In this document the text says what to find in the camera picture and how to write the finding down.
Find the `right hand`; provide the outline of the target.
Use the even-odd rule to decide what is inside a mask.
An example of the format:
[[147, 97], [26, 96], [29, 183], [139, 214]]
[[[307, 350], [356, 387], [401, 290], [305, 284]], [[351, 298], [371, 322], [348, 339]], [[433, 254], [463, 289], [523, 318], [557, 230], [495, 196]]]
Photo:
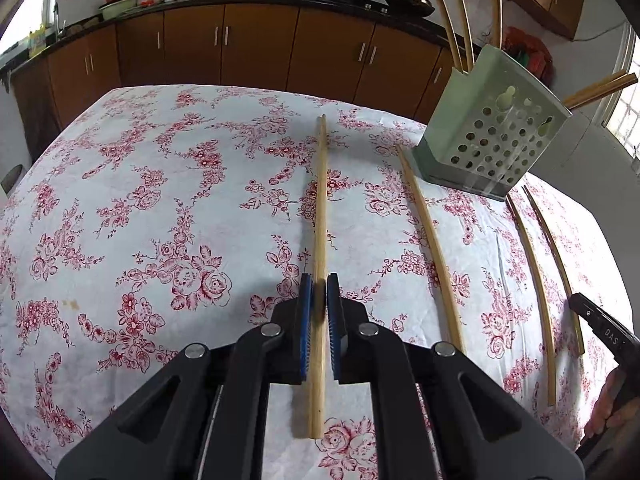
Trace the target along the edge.
[[618, 368], [610, 371], [606, 382], [601, 389], [597, 402], [593, 405], [590, 419], [584, 428], [584, 439], [590, 439], [595, 434], [602, 434], [605, 428], [615, 428], [623, 426], [634, 418], [639, 411], [639, 398], [636, 396], [621, 408], [613, 408], [614, 394], [613, 387], [616, 380], [623, 376], [623, 372]]

